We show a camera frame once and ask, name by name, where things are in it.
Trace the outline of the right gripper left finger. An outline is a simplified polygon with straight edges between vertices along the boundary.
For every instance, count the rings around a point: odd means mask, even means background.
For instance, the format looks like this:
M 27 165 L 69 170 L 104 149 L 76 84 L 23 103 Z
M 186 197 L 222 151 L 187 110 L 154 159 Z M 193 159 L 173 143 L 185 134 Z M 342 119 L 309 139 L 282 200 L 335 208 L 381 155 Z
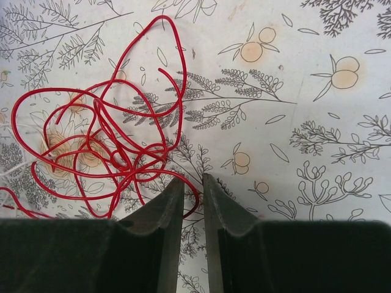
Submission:
M 2 292 L 175 292 L 184 184 L 128 217 L 1 220 Z

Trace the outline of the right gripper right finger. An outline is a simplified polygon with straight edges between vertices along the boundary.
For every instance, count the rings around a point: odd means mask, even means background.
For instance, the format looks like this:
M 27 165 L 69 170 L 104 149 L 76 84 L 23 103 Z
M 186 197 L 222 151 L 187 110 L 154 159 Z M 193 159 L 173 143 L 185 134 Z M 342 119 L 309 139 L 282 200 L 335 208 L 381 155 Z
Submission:
M 389 292 L 390 227 L 265 221 L 203 177 L 211 292 Z

